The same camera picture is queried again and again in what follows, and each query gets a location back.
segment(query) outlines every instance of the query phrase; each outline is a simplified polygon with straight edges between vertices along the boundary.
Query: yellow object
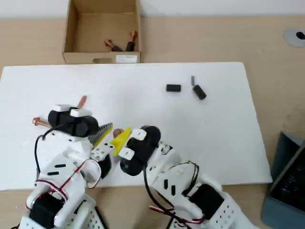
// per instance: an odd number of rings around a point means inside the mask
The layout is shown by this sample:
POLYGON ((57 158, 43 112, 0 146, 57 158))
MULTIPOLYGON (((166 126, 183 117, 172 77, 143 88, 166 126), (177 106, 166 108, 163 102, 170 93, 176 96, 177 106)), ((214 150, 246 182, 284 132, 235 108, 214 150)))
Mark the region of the yellow object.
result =
POLYGON ((120 133, 115 139, 113 139, 110 144, 114 145, 115 150, 113 152, 114 156, 118 156, 119 152, 125 145, 127 139, 129 138, 130 134, 132 133, 132 128, 129 127, 124 132, 120 133))
POLYGON ((109 134, 111 132, 111 130, 113 129, 113 126, 111 128, 109 128, 109 130, 106 130, 105 133, 99 138, 99 140, 96 141, 96 143, 94 144, 94 148, 97 147, 99 145, 99 143, 106 137, 107 134, 109 134))

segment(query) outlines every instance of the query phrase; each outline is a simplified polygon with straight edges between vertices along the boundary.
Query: black wire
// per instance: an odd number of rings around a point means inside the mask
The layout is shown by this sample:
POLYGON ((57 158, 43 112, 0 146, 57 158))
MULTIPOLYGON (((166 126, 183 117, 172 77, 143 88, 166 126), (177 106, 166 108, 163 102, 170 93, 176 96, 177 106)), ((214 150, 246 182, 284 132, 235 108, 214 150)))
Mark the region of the black wire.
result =
POLYGON ((15 227, 12 227, 11 229, 17 229, 19 226, 20 226, 20 224, 18 224, 18 225, 15 226, 15 227))
POLYGON ((61 124, 61 125, 58 125, 56 127, 52 127, 50 128, 49 130, 47 130, 43 135, 39 135, 36 139, 36 142, 35 142, 35 148, 34 148, 34 156, 35 156, 35 162, 36 162, 36 167, 37 167, 37 172, 38 174, 41 172, 40 170, 40 166, 39 166, 39 162, 38 162, 38 158, 37 158, 37 146, 38 146, 38 141, 39 139, 42 139, 43 141, 45 140, 46 136, 51 133, 52 131, 54 130, 57 130, 65 125, 69 125, 69 124, 72 124, 74 122, 68 122, 68 123, 64 123, 64 124, 61 124))
POLYGON ((194 173, 193 173, 193 177, 192 177, 192 180, 191 180, 191 183, 190 183, 190 185, 189 185, 189 187, 186 189, 186 190, 184 190, 183 192, 182 192, 182 194, 184 195, 184 196, 186 196, 191 190, 192 190, 192 188, 195 186, 195 184, 196 184, 196 181, 197 181, 197 178, 198 178, 198 174, 199 174, 199 165, 197 165, 196 163, 194 163, 194 162, 192 162, 192 161, 188 161, 188 162, 186 162, 186 163, 182 163, 182 164, 193 164, 194 165, 194 173))
POLYGON ((173 204, 167 199, 165 198, 164 196, 161 195, 160 192, 157 191, 157 194, 166 202, 168 203, 172 208, 173 208, 173 204))
POLYGON ((148 186, 147 183, 147 174, 146 174, 146 168, 147 168, 147 164, 145 165, 144 169, 143 169, 143 174, 144 174, 144 183, 145 183, 145 188, 146 191, 150 197, 150 199, 153 201, 153 203, 155 205, 157 205, 161 210, 163 210, 167 215, 171 216, 172 218, 176 219, 178 222, 185 224, 185 222, 178 216, 176 216, 175 214, 171 213, 169 210, 167 210, 165 207, 163 207, 152 195, 150 188, 148 186))

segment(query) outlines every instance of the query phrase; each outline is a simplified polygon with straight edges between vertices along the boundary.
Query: white wall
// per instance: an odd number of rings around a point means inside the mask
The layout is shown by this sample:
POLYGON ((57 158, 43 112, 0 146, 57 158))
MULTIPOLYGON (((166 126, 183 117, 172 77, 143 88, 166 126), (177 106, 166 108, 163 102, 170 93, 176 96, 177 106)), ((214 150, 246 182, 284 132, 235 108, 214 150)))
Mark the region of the white wall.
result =
MULTIPOLYGON (((305 14, 305 0, 140 0, 145 16, 305 14)), ((68 0, 0 0, 1 18, 64 17, 68 0)))

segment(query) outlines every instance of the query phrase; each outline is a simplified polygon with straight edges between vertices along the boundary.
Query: black tool handle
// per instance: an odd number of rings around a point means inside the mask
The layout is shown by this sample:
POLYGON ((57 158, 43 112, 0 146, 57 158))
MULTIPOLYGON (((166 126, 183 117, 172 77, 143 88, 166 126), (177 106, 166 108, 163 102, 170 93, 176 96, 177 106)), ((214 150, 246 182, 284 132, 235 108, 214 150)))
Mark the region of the black tool handle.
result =
POLYGON ((180 84, 167 84, 166 85, 166 91, 167 92, 180 92, 181 91, 181 85, 180 84))
POLYGON ((111 48, 111 50, 113 51, 113 52, 123 52, 123 50, 122 49, 120 49, 118 46, 113 46, 112 48, 111 48))
POLYGON ((134 47, 135 47, 135 43, 134 42, 128 42, 127 46, 126 46, 126 51, 127 52, 133 52, 134 51, 134 47))
POLYGON ((204 91, 202 90, 202 88, 199 85, 195 85, 193 87, 193 91, 195 92, 195 94, 198 96, 198 98, 200 100, 203 100, 206 98, 206 94, 204 93, 204 91))

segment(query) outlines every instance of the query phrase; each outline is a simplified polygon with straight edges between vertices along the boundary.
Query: screw hole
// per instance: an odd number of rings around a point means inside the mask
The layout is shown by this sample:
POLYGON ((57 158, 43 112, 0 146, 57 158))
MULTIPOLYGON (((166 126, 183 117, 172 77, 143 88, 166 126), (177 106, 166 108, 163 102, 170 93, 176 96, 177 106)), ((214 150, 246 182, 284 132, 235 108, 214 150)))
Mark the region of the screw hole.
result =
POLYGON ((296 37, 300 40, 305 40, 305 34, 303 32, 297 32, 296 37))

